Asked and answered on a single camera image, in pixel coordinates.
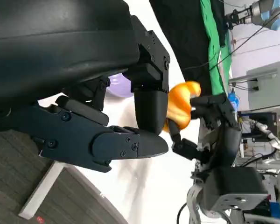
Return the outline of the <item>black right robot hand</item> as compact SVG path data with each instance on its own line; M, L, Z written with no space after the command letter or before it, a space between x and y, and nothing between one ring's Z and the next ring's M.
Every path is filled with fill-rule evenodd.
M167 118L165 124L173 141L173 152L188 160L200 161L206 170L220 166L231 167L238 153L242 134L227 96L222 93L195 97L189 100L189 105L194 106L195 110L186 115L193 119L203 119L211 132L203 138L205 145L199 150L196 143L181 137L182 121L177 117Z

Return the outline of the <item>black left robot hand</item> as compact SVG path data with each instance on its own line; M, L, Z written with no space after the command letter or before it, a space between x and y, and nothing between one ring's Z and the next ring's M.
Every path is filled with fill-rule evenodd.
M0 0L0 131L40 156L109 172L168 151L170 56L122 0ZM131 82L137 127L108 126L110 76Z

